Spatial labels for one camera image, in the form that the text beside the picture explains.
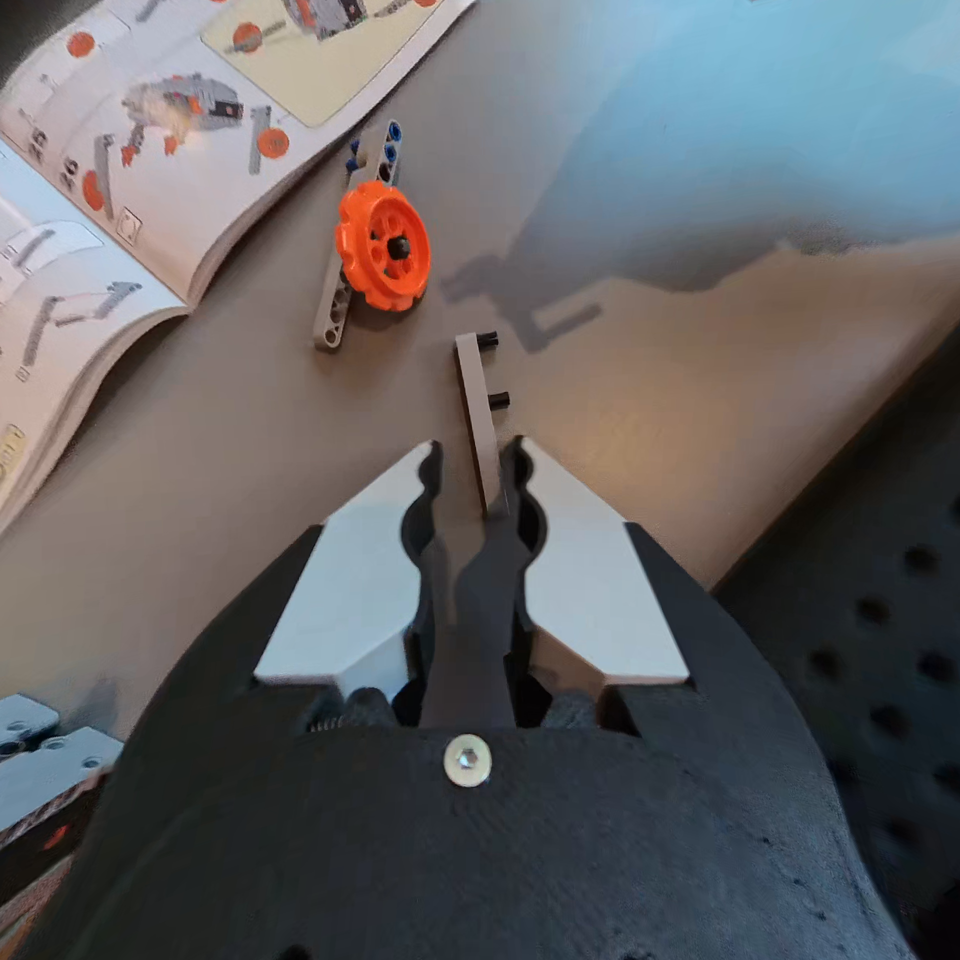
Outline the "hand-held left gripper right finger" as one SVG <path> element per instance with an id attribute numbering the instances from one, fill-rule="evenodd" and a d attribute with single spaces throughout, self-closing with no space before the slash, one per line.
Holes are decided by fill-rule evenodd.
<path id="1" fill-rule="evenodd" d="M 498 592 L 513 723 L 537 727 L 563 695 L 674 687 L 690 667 L 627 520 L 532 438 L 501 456 Z"/>

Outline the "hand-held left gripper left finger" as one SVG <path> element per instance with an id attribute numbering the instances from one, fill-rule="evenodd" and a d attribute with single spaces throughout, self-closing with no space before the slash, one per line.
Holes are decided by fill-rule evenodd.
<path id="1" fill-rule="evenodd" d="M 330 513 L 255 666 L 260 685 L 330 688 L 342 701 L 376 690 L 390 706 L 418 685 L 442 466 L 438 441 L 423 441 Z"/>

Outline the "grey beam black pins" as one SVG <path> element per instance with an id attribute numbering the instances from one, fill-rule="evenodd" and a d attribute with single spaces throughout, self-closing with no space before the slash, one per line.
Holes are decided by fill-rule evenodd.
<path id="1" fill-rule="evenodd" d="M 509 513 L 493 412 L 509 406 L 510 395 L 508 392 L 488 392 L 482 361 L 482 354 L 495 349 L 498 343 L 496 330 L 461 334 L 454 341 L 454 359 L 474 469 L 484 517 L 488 521 Z"/>

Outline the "black perforated panel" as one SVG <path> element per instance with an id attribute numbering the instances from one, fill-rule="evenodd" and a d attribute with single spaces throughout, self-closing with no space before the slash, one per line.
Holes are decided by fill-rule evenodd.
<path id="1" fill-rule="evenodd" d="M 796 701 L 908 945 L 958 958 L 958 330 L 714 594 Z"/>

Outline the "grey brick robot model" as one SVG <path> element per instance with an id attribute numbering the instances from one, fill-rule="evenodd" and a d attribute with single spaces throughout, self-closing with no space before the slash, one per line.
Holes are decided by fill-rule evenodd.
<path id="1" fill-rule="evenodd" d="M 25 695 L 2 698 L 3 906 L 75 853 L 123 747 L 92 726 L 62 731 L 53 708 Z"/>

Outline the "orange wheel beam assembly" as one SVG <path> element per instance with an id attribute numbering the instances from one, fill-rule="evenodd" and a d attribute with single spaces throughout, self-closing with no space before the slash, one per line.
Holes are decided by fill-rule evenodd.
<path id="1" fill-rule="evenodd" d="M 352 305 L 405 314 L 426 293 L 431 246 L 423 218 L 398 187 L 402 146 L 402 125 L 395 118 L 350 141 L 313 326 L 318 351 L 340 348 Z"/>

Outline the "open instruction booklet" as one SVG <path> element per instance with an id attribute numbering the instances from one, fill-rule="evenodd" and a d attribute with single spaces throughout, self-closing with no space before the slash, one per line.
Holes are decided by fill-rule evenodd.
<path id="1" fill-rule="evenodd" d="M 138 339 L 473 2 L 99 2 L 2 86 L 2 532 Z"/>

